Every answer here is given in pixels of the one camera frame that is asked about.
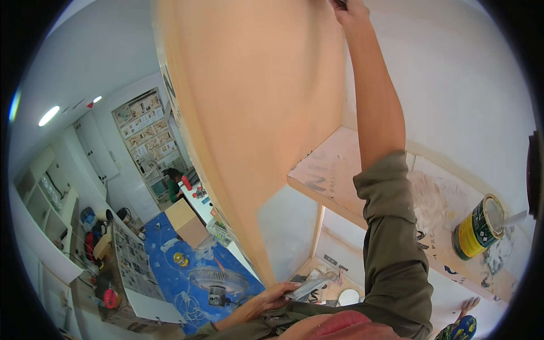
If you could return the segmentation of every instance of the green shirt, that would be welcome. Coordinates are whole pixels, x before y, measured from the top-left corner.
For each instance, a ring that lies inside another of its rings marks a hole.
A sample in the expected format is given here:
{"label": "green shirt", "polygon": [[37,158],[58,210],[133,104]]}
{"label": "green shirt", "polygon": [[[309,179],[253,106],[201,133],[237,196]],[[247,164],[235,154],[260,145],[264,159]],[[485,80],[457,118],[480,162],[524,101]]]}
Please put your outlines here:
{"label": "green shirt", "polygon": [[180,185],[171,179],[168,180],[168,194],[170,195],[170,201],[176,203],[180,197],[176,195],[180,192]]}
{"label": "green shirt", "polygon": [[[291,302],[279,312],[298,321],[317,314],[356,310],[372,322],[391,326],[401,337],[427,339],[432,331],[432,286],[427,281],[429,263],[425,253],[416,246],[416,216],[407,173],[403,151],[385,157],[353,178],[357,195],[366,200],[364,302],[345,307]],[[186,340],[260,340],[279,335],[286,328],[280,326],[273,331],[263,319],[257,319],[216,332],[207,323]]]}

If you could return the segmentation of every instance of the fan guard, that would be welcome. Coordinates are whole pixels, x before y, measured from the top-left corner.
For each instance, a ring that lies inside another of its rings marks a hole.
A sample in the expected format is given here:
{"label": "fan guard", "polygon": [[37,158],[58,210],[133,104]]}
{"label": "fan guard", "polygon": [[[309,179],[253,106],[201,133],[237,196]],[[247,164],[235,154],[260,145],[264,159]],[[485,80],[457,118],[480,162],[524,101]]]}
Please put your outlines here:
{"label": "fan guard", "polygon": [[202,289],[209,290],[212,286],[222,286],[226,294],[244,292],[249,283],[245,277],[234,270],[206,265],[196,267],[189,272],[191,282]]}

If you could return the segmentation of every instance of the electrical outlet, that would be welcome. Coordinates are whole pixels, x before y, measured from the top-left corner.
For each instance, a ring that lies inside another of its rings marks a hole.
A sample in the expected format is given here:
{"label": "electrical outlet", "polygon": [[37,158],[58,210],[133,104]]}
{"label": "electrical outlet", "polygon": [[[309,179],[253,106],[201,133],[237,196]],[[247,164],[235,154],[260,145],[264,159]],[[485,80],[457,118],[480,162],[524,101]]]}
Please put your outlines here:
{"label": "electrical outlet", "polygon": [[330,257],[329,255],[325,254],[323,255],[323,257],[325,258],[325,260],[329,261],[330,263],[334,264],[334,265],[337,265],[338,264],[338,261],[336,261],[335,259],[333,259],[332,257]]}

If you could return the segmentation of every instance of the electric fan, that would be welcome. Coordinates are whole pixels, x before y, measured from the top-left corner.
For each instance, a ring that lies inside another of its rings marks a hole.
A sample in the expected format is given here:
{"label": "electric fan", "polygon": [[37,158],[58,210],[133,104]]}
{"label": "electric fan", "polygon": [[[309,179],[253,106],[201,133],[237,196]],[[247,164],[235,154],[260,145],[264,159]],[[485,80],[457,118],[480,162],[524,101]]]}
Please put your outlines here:
{"label": "electric fan", "polygon": [[211,265],[196,267],[189,272],[191,282],[208,291],[208,304],[224,307],[231,301],[226,294],[238,294],[244,292],[249,283],[241,274]]}

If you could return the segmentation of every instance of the ceiling light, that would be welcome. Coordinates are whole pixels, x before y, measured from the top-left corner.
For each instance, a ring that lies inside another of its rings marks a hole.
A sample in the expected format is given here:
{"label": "ceiling light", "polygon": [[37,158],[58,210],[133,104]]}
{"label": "ceiling light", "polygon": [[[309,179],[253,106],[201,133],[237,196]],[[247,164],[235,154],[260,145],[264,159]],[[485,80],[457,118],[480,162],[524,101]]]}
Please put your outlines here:
{"label": "ceiling light", "polygon": [[51,120],[51,118],[53,118],[53,116],[55,116],[57,114],[59,109],[60,108],[58,106],[55,106],[51,110],[47,111],[47,113],[42,117],[42,119],[40,120],[38,125],[39,126],[44,126],[47,122],[49,122],[49,120]]}

